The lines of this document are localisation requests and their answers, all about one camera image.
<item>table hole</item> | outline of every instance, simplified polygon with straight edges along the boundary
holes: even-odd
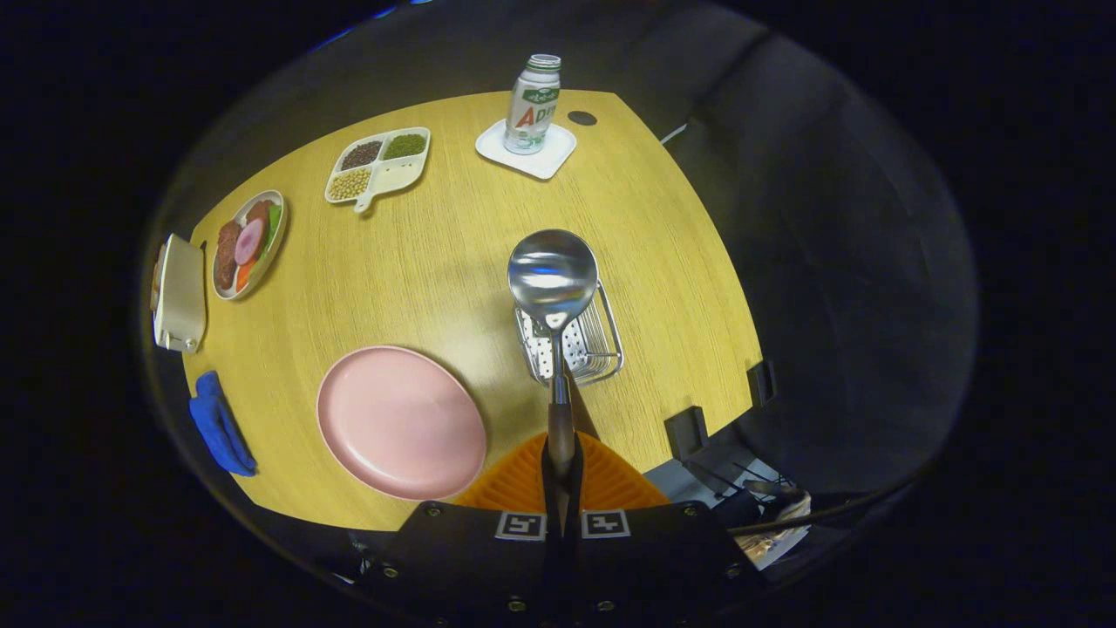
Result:
[[[597,123],[597,117],[589,112],[569,112],[566,116],[583,126],[593,126]]]

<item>white coaster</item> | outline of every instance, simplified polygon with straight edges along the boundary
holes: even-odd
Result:
[[[547,129],[547,138],[542,142],[541,151],[532,155],[516,154],[503,147],[502,118],[489,126],[488,131],[481,133],[480,137],[477,138],[477,152],[480,154],[543,181],[558,172],[575,147],[577,147],[577,137],[561,126],[551,124],[550,128]]]

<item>white plate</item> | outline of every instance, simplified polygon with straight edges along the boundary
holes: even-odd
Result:
[[[406,135],[408,133],[416,133],[426,138],[426,146],[421,153],[416,155],[407,155],[395,158],[383,158],[384,153],[387,152],[387,147],[391,146],[392,139],[400,135]],[[345,161],[345,156],[349,154],[349,151],[357,147],[360,144],[367,142],[379,141],[382,142],[379,146],[379,152],[376,154],[371,163],[365,165],[358,165],[356,167],[350,167],[348,170],[341,170],[341,162]],[[367,137],[357,139],[353,142],[341,154],[337,156],[337,163],[334,164],[334,168],[329,172],[329,177],[326,180],[326,189],[323,191],[326,200],[331,203],[348,202],[353,200],[358,200],[356,207],[354,207],[357,213],[363,212],[367,209],[368,203],[372,202],[373,196],[377,194],[385,194],[387,192],[394,192],[396,190],[402,190],[407,185],[414,183],[422,175],[423,168],[426,166],[426,155],[430,153],[430,128],[425,126],[412,126],[411,128],[398,128],[396,131],[389,131],[387,133],[379,133],[378,135],[369,135]],[[348,196],[343,199],[335,199],[329,195],[329,185],[334,182],[334,178],[339,176],[341,173],[354,172],[357,170],[366,170],[369,172],[368,185],[365,187],[364,193]]]
[[[577,137],[557,124],[550,125],[542,149],[532,155],[516,154],[503,147],[503,119],[497,120],[477,138],[477,152],[480,154],[543,181],[558,172],[576,147]]]
[[[252,288],[256,287],[256,283],[260,282],[260,277],[262,277],[263,273],[267,271],[268,267],[271,265],[271,261],[275,260],[276,254],[279,252],[279,242],[282,241],[283,231],[287,230],[287,211],[288,211],[287,203],[283,202],[282,200],[282,194],[280,194],[276,190],[268,190],[266,192],[260,192],[254,196],[248,199],[248,202],[246,202],[240,207],[240,211],[238,211],[232,216],[232,219],[235,220],[241,228],[243,228],[244,219],[248,216],[248,210],[252,209],[252,205],[256,204],[258,201],[262,201],[266,199],[270,199],[271,202],[279,205],[279,228],[276,230],[276,236],[272,238],[271,241],[268,243],[268,247],[263,249],[266,252],[263,259],[257,261],[256,265],[252,267],[252,271],[248,276],[248,283],[244,284],[244,288],[242,290],[237,291],[235,289],[237,288],[235,274],[233,274],[231,288],[224,290],[217,284],[217,241],[215,240],[213,241],[213,261],[210,263],[211,265],[210,282],[213,283],[213,291],[215,291],[217,294],[223,298],[224,300],[243,298],[244,294],[252,291]]]

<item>plate of food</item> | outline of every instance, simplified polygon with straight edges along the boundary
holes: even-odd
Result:
[[[373,196],[402,190],[414,183],[426,166],[430,128],[412,126],[369,135],[349,144],[337,157],[326,181],[326,200],[356,201],[353,211],[364,213]]]
[[[268,190],[249,199],[218,231],[213,291],[225,300],[250,292],[271,265],[286,228],[282,194]]]

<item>bottle cap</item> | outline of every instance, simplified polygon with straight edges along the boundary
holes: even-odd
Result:
[[[527,67],[542,71],[557,71],[561,68],[561,57],[554,55],[531,55],[531,58],[527,59]]]

